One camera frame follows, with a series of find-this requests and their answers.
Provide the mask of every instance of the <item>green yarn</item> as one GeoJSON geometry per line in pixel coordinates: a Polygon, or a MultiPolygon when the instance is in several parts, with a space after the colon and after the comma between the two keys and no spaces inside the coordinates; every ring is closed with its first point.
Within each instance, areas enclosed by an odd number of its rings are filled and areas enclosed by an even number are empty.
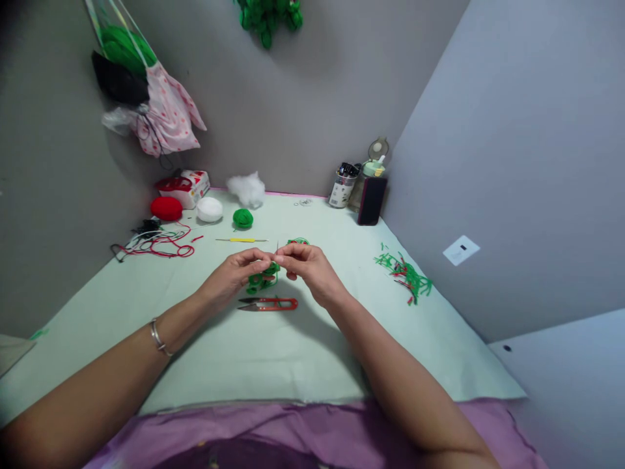
{"type": "Polygon", "coordinates": [[[249,277],[249,287],[247,288],[247,294],[256,294],[261,290],[268,289],[278,283],[278,272],[280,266],[275,262],[272,262],[267,270],[264,270],[260,274],[252,275],[249,277]],[[264,277],[275,276],[273,280],[265,280],[264,277]]]}
{"type": "Polygon", "coordinates": [[[271,265],[269,266],[269,268],[267,270],[263,271],[262,274],[264,276],[271,277],[276,272],[280,272],[280,266],[278,264],[276,264],[275,262],[272,262],[271,265]]]}
{"type": "MultiPolygon", "coordinates": [[[[132,31],[130,34],[139,46],[148,66],[151,67],[156,64],[156,56],[148,43],[132,31]]],[[[107,59],[126,67],[138,76],[146,76],[145,65],[128,36],[128,30],[119,26],[109,26],[102,29],[101,39],[102,51],[107,59]]]]}
{"type": "Polygon", "coordinates": [[[380,257],[375,257],[374,260],[376,264],[390,270],[391,276],[397,283],[401,283],[410,290],[412,296],[408,300],[408,305],[412,304],[413,300],[416,305],[420,294],[430,296],[432,292],[432,280],[420,276],[415,268],[404,260],[404,256],[402,256],[401,253],[398,254],[401,261],[398,261],[390,254],[382,254],[380,257]]]}
{"type": "Polygon", "coordinates": [[[291,31],[303,25],[299,0],[238,0],[239,22],[246,31],[254,31],[265,49],[271,49],[273,34],[283,21],[291,31]]]}
{"type": "Polygon", "coordinates": [[[248,209],[240,208],[232,215],[232,221],[237,228],[247,229],[254,223],[254,217],[248,209]]]}
{"type": "Polygon", "coordinates": [[[295,238],[294,240],[286,241],[287,244],[291,244],[292,242],[297,243],[297,244],[308,244],[308,245],[310,244],[308,240],[304,238],[295,238]]]}

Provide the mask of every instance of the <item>hand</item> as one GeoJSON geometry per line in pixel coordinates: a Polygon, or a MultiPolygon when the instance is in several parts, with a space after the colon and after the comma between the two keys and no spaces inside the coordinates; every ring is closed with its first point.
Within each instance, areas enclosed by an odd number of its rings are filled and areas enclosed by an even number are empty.
{"type": "Polygon", "coordinates": [[[286,268],[288,279],[296,280],[300,276],[315,301],[326,309],[350,296],[324,252],[316,246],[287,244],[278,249],[273,260],[286,268]]]}
{"type": "Polygon", "coordinates": [[[207,302],[212,313],[217,314],[242,287],[247,285],[249,276],[259,274],[269,268],[272,257],[273,254],[263,252],[258,248],[229,255],[223,264],[210,274],[196,295],[207,302]]]}

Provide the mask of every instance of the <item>silver bangle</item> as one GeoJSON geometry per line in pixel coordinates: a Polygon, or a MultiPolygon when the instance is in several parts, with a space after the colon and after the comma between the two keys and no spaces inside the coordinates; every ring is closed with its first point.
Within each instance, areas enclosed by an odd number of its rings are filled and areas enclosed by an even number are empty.
{"type": "Polygon", "coordinates": [[[156,318],[150,321],[150,326],[152,327],[152,338],[154,339],[154,342],[156,342],[156,349],[159,350],[160,352],[164,352],[165,355],[167,355],[168,357],[174,356],[174,354],[171,354],[167,351],[167,346],[163,343],[161,338],[158,336],[158,332],[156,331],[156,318]]]}

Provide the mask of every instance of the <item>white stuffing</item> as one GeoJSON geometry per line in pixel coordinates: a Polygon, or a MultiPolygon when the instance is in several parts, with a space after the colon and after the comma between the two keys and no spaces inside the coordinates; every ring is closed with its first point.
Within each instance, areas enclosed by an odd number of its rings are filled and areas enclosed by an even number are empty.
{"type": "Polygon", "coordinates": [[[265,201],[265,184],[258,177],[258,171],[249,176],[235,176],[226,181],[228,191],[239,197],[241,205],[258,208],[265,201]]]}

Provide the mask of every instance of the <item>woman's left hand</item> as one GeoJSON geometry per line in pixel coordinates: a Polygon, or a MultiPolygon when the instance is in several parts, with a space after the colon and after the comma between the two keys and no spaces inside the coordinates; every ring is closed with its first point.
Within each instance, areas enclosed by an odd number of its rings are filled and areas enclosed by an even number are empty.
{"type": "Polygon", "coordinates": [[[207,302],[213,314],[218,314],[234,295],[247,285],[248,277],[267,270],[272,260],[273,254],[258,248],[229,255],[223,264],[210,274],[196,295],[207,302]]]}

